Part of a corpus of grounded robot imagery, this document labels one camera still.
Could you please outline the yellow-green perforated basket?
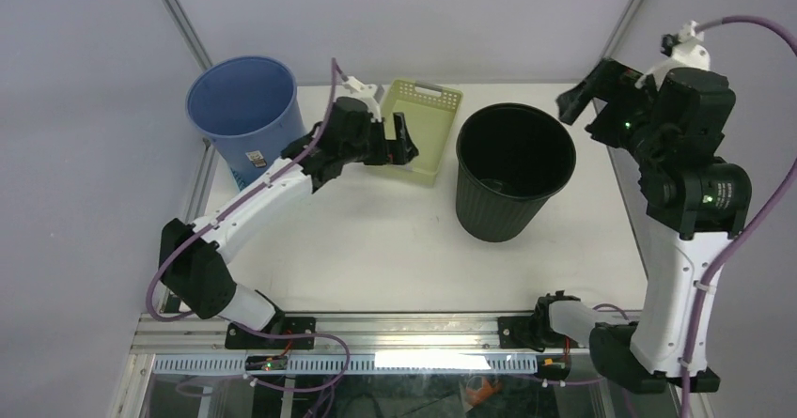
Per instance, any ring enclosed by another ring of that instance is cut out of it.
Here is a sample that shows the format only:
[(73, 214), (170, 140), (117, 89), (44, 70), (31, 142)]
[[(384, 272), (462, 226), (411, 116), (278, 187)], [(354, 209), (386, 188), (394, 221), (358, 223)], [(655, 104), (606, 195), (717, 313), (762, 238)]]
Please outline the yellow-green perforated basket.
[(431, 187), (434, 185), (463, 94), (458, 89), (410, 79), (396, 79), (382, 101), (386, 118), (402, 113), (419, 155), (401, 166), (374, 167), (371, 172)]

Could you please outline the large black plastic bucket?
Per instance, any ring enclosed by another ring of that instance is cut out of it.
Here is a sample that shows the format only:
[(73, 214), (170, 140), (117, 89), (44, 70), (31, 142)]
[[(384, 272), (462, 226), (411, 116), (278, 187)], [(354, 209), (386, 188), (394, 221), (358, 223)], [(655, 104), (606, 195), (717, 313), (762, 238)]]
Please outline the large black plastic bucket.
[(478, 240), (505, 242), (521, 234), (546, 202), (569, 183), (575, 145), (554, 117), (504, 102), (469, 116), (456, 141), (455, 211)]

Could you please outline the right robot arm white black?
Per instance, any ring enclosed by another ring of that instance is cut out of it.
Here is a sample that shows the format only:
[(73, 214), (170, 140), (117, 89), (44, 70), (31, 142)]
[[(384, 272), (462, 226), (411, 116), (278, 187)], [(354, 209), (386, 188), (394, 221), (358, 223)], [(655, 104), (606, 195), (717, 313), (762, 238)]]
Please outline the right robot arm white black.
[(745, 225), (751, 180), (716, 153), (736, 96), (723, 75), (676, 67), (654, 79), (604, 58), (561, 94), (561, 122), (573, 123), (593, 100), (603, 102), (586, 126), (590, 137), (636, 161), (652, 246), (638, 319), (604, 317), (557, 291), (538, 299), (526, 325), (534, 348), (576, 343), (597, 372), (634, 394), (670, 385), (713, 393), (718, 376), (704, 342), (715, 281), (711, 261)]

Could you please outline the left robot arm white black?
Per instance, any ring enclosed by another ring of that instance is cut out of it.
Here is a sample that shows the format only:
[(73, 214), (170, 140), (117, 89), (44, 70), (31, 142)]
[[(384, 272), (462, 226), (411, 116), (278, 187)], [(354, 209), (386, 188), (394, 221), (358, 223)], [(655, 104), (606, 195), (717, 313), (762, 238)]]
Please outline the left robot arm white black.
[(217, 211), (186, 224), (174, 219), (162, 230), (162, 284), (201, 319), (220, 317), (246, 329), (259, 348), (276, 346), (283, 311), (264, 294), (233, 279), (228, 264), (280, 210), (316, 193), (345, 165), (405, 165), (418, 156), (402, 112), (391, 116), (394, 135), (362, 99), (332, 102), (324, 120), (289, 143), (271, 168)]

